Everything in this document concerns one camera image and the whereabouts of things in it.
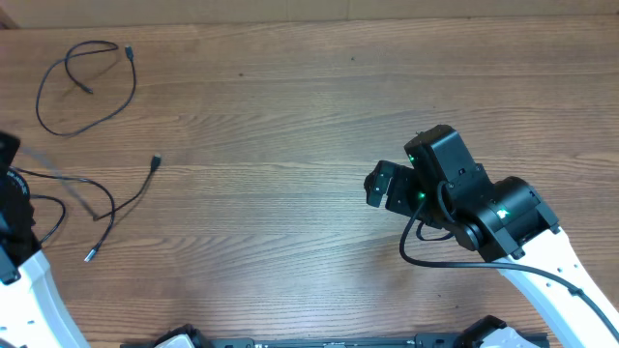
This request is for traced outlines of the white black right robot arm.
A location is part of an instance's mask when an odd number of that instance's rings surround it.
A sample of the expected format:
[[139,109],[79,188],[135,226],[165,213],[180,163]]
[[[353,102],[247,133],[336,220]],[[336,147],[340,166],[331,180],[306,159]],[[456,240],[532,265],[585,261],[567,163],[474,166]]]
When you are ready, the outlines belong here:
[[[505,277],[565,347],[615,347],[618,311],[579,261],[559,218],[518,177],[492,182],[460,134],[448,125],[418,133],[404,146],[410,161],[379,161],[364,182],[370,206],[408,217],[398,252],[433,269],[488,269]],[[480,254],[479,262],[410,256],[409,233],[444,229]]]

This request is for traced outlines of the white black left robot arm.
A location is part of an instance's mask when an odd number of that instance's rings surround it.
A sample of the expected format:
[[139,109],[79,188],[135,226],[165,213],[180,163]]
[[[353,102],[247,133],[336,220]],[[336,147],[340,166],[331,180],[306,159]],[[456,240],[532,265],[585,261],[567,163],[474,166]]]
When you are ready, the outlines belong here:
[[1,134],[1,345],[87,347],[32,227],[30,189],[10,166],[20,140]]

